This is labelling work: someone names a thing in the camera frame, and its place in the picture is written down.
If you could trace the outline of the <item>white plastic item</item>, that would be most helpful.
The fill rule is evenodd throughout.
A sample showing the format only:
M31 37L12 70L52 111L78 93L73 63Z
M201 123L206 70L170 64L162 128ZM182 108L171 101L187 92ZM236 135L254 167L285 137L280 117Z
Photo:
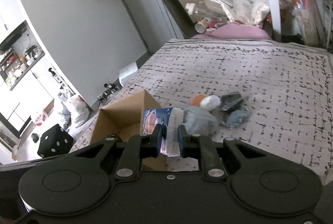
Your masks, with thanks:
M221 99L216 95L207 96L200 102L200 107L209 112L217 109L220 105Z

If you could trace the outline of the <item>pink pillow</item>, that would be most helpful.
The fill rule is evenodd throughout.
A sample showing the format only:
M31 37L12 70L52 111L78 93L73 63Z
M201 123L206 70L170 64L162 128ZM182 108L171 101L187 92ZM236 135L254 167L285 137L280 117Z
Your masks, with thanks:
M221 39L221 40L271 40L266 31L261 28L237 23L228 23L220 28L198 34L192 39Z

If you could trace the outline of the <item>black dice cushion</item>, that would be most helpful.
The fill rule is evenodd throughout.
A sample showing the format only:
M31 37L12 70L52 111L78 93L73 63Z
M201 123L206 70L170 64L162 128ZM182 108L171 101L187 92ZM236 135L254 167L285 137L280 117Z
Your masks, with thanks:
M73 146L73 138L56 124L44 132L40 138L37 154L42 158L69 153Z

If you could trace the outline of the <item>dark grey bagged cloth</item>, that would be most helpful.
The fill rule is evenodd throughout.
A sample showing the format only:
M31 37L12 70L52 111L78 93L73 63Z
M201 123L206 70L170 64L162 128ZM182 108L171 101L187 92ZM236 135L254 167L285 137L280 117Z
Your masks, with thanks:
M220 97L220 100L221 100L221 104L218 106L217 109L219 111L223 111L223 112L235 111L235 110L239 109L244 102L244 99L243 99L241 93L238 93L238 92L222 95Z

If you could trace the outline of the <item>patterned grey bedspread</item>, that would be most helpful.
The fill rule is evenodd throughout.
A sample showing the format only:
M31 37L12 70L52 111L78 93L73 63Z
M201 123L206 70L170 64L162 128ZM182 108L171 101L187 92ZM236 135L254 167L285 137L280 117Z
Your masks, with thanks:
M220 126L232 137L332 180L332 54L295 43L171 39L115 95L146 90L162 107L184 109L194 96L239 92L248 118Z

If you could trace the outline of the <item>silver box beside bed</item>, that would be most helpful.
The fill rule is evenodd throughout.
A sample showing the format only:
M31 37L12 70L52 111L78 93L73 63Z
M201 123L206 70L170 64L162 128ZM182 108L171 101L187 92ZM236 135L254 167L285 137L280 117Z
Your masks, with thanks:
M136 64L136 62L133 62L129 65L127 65L126 67L122 68L119 71L119 83L121 86L125 86L125 84L127 84L132 76L137 72L138 70L138 66Z

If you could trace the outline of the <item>brown cardboard box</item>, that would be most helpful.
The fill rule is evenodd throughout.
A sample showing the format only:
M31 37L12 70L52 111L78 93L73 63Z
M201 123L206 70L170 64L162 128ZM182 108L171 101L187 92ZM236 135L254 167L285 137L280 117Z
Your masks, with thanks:
M94 144L112 134L123 142L143 132L152 134L158 124L156 111L159 108L159 103L146 90L102 107L90 143Z

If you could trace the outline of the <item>clear plastic bottle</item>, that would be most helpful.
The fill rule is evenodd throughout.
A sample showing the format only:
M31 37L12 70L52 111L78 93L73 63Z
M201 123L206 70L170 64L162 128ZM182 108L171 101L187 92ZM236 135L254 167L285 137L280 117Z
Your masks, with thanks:
M209 18L213 21L219 22L225 17L222 13L210 10L203 1L199 1L197 4L186 3L185 10L193 21L200 21L202 18Z

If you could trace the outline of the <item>blue grey knitted cloth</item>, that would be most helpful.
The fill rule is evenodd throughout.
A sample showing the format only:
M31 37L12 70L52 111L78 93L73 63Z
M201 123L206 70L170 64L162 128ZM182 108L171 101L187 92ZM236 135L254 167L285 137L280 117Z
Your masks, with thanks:
M227 128L238 128L249 116L247 106L242 106L232 111L221 120L221 124Z

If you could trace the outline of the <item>white plastic bag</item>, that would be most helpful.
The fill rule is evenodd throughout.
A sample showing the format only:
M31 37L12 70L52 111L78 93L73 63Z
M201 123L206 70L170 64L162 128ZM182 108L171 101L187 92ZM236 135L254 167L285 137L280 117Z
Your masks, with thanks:
M66 94L61 93L59 99L65 108L64 115L70 119L73 128L78 128L87 121L90 110L80 95L75 94L67 97Z

